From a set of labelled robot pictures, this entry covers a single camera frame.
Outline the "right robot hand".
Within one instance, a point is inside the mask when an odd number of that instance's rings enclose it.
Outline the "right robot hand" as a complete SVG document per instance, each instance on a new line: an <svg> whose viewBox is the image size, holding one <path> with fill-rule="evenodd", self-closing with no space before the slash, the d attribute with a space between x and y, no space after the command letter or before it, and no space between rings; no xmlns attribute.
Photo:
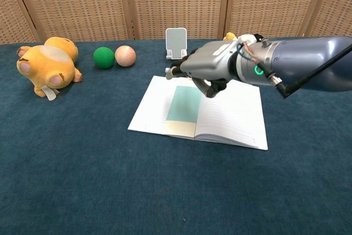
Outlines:
<svg viewBox="0 0 352 235"><path fill-rule="evenodd" d="M208 98L226 89L227 84L238 80L236 61L238 41L210 41L176 60L166 70L166 79L191 78L196 87Z"/></svg>

